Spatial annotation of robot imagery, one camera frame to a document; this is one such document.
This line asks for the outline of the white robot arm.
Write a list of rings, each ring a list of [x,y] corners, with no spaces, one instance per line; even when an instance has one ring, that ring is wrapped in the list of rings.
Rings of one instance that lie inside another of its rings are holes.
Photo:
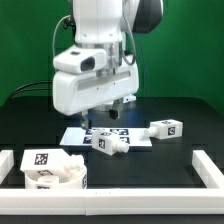
[[[139,88],[136,54],[125,53],[123,34],[148,33],[162,16],[163,0],[72,0],[75,44],[53,59],[55,109],[79,115],[84,129],[88,111],[105,103],[118,118],[123,98]]]

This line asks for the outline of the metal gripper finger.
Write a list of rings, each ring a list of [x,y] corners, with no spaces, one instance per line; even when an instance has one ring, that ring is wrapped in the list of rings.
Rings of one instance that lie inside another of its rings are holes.
[[[112,108],[109,110],[109,117],[113,120],[119,119],[122,109],[123,103],[119,100],[114,101]]]
[[[80,122],[81,122],[82,129],[88,130],[91,128],[91,121],[88,119],[86,112],[81,113]]]

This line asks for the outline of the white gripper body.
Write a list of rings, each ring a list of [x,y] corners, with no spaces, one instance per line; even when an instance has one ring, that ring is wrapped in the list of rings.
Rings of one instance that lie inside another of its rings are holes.
[[[95,72],[74,75],[58,71],[53,79],[53,104],[70,116],[134,94],[138,88],[137,64],[123,64],[115,74],[101,77]]]

